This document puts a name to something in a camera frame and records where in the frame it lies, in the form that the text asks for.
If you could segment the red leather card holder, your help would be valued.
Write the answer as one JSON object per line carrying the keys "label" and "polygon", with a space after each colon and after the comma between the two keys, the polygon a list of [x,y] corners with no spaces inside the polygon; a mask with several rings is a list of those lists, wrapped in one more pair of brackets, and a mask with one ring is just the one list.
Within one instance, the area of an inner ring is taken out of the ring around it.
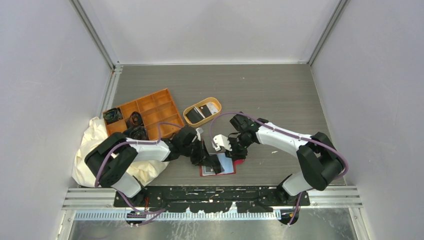
{"label": "red leather card holder", "polygon": [[204,161],[205,164],[199,166],[201,177],[233,175],[236,174],[236,167],[244,163],[245,159],[232,160],[225,153],[211,154]]}

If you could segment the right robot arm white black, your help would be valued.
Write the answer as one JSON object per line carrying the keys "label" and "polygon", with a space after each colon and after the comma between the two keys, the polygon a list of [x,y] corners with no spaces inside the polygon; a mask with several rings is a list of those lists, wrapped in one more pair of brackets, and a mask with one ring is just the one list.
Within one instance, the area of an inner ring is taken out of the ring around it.
{"label": "right robot arm white black", "polygon": [[232,159],[245,158],[248,147],[254,143],[272,146],[297,158],[300,171],[289,175],[276,187],[277,198],[283,205],[291,205],[297,196],[308,190],[325,190],[348,170],[346,160],[322,132],[296,133],[242,112],[229,122],[236,130],[236,137],[229,138],[231,150],[227,154]]}

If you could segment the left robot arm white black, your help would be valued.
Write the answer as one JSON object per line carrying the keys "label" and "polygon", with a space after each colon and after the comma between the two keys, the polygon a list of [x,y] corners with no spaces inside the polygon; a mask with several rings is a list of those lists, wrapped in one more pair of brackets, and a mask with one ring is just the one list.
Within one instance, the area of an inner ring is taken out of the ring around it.
{"label": "left robot arm white black", "polygon": [[219,158],[209,154],[198,132],[190,126],[182,127],[170,138],[136,140],[123,133],[113,133],[86,157],[85,164],[95,176],[94,187],[114,188],[126,196],[133,206],[146,200],[145,184],[127,172],[135,162],[165,163],[188,157],[195,166],[211,167],[218,174],[223,171]]}

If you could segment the tan oval tray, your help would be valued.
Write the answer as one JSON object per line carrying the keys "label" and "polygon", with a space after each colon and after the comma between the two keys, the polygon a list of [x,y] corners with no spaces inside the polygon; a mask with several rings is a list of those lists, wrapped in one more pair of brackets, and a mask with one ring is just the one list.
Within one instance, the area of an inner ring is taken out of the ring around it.
{"label": "tan oval tray", "polygon": [[214,97],[207,97],[192,106],[187,107],[183,111],[185,122],[193,128],[211,121],[222,111],[221,103]]}

